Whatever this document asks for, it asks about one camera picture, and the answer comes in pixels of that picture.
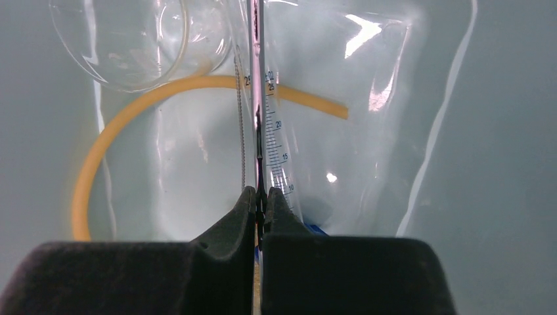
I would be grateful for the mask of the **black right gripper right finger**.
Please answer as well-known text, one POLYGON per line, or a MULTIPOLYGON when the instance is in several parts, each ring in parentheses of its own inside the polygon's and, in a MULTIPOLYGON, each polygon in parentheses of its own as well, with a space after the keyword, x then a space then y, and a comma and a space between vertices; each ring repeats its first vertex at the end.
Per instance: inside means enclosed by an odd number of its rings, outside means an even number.
POLYGON ((324 236, 270 189, 262 245, 263 314, 455 314, 434 250, 411 238, 324 236))

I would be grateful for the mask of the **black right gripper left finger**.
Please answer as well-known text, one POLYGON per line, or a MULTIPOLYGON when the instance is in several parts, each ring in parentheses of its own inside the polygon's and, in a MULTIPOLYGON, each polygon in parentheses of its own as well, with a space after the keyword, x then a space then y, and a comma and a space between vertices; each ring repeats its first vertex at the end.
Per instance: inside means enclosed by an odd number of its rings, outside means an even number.
POLYGON ((192 241, 52 241, 1 294, 2 314, 251 314, 255 198, 192 241))

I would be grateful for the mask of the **clear cylinder blue base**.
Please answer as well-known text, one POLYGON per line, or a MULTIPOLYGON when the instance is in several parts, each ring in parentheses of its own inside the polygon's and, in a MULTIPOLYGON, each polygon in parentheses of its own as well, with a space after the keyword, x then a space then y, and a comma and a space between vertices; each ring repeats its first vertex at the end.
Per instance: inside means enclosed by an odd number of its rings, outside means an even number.
MULTIPOLYGON (((242 156, 242 183, 246 183, 247 163, 254 164, 254 187, 256 189, 256 163, 252 103, 250 94, 250 57, 248 43, 247 1, 227 1, 229 22, 234 43, 234 71, 240 121, 240 150, 242 156)), ((317 229, 303 219, 297 185, 293 175, 292 155, 286 134, 286 122, 281 111, 283 102, 290 102, 272 96, 280 85, 278 72, 271 67, 270 37, 265 34, 265 80, 266 80, 266 119, 265 119, 265 160, 267 179, 267 212, 265 231, 271 231, 275 219, 287 216, 300 225, 303 231, 317 232, 317 229)))

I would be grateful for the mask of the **teal plastic bin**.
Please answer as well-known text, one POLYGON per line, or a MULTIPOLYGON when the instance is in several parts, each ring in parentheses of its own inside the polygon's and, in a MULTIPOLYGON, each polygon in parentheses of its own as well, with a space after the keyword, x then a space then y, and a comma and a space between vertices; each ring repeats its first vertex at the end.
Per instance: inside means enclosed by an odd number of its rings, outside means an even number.
MULTIPOLYGON (((50 1, 1 2, 1 285, 40 243, 69 240, 79 168, 142 92, 95 81, 50 1)), ((466 52, 397 232, 439 255, 459 314, 556 313, 556 2, 476 1, 466 52)), ((234 93, 181 93, 134 119, 103 157, 95 240, 189 241, 242 183, 234 93)), ((245 184, 253 183, 247 163, 245 184)))

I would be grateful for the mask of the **tan rubber tube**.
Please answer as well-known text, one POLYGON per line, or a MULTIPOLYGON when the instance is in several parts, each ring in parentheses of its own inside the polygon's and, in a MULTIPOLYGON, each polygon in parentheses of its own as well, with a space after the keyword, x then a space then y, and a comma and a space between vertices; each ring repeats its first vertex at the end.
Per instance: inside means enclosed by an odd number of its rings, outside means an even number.
MULTIPOLYGON (((91 241, 89 230, 89 198, 97 169, 110 145, 120 132, 145 110, 176 94, 196 89, 236 89, 236 77, 231 75, 205 75, 172 81, 157 87, 135 99, 122 109, 102 130, 90 148, 77 177, 71 203, 71 227, 73 239, 91 241)), ((325 98, 279 85, 272 96, 307 106, 328 115, 347 119, 346 106, 325 98)))

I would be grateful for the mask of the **clear glass beaker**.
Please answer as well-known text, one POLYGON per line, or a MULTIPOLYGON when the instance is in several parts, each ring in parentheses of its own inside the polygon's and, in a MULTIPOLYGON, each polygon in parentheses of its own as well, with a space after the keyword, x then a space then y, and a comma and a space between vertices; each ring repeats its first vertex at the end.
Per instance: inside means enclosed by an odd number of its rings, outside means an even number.
POLYGON ((116 91, 209 74, 231 48, 222 1, 50 1, 49 9, 71 57, 116 91))

